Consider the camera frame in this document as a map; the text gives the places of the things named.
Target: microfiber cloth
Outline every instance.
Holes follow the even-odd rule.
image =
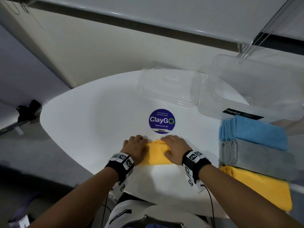
[[[222,142],[238,138],[274,149],[288,150],[287,135],[283,127],[238,115],[223,121],[219,134]]]
[[[156,142],[147,143],[147,146],[149,146],[149,151],[140,165],[173,164],[165,157],[165,152],[170,150],[169,146],[165,142],[157,140]]]
[[[283,180],[296,180],[293,154],[241,139],[220,143],[219,162]]]
[[[291,211],[292,201],[287,182],[232,166],[221,167],[221,171],[250,187],[280,209]]]

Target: clear plastic box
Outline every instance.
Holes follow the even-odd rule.
[[[304,115],[302,89],[288,70],[221,54],[204,80],[197,107],[203,115],[226,120],[244,113],[263,122]]]
[[[136,91],[148,98],[190,108],[199,103],[202,81],[198,72],[153,61],[141,70]]]

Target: forearm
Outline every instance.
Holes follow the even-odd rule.
[[[86,227],[102,205],[118,173],[106,167],[41,215],[30,228]]]
[[[213,165],[204,166],[199,178],[239,228],[303,228],[267,199]]]

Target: hand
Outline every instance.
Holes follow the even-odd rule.
[[[176,135],[168,135],[164,138],[161,138],[161,140],[167,143],[167,145],[171,149],[171,151],[167,150],[165,152],[165,156],[167,157],[167,159],[169,159],[169,161],[174,164],[182,165],[181,161],[183,159],[184,154],[187,151],[192,150],[192,148],[187,144],[187,142],[183,138],[180,138]]]
[[[136,137],[131,136],[129,140],[124,141],[120,152],[130,155],[134,161],[134,165],[137,166],[143,161],[149,150],[149,147],[146,146],[147,142],[148,140],[141,135],[136,135]]]

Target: person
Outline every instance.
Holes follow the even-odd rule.
[[[185,140],[178,136],[168,135],[161,140],[171,149],[165,156],[176,165],[182,165],[184,155],[192,151]],[[124,141],[120,152],[129,155],[136,166],[143,161],[147,142],[141,135],[132,136]],[[119,177],[120,173],[107,165],[59,200],[29,228],[87,227]],[[210,163],[198,170],[198,177],[239,228],[304,227],[267,199]],[[170,211],[139,199],[118,201],[106,227],[190,228],[210,225],[196,215]]]

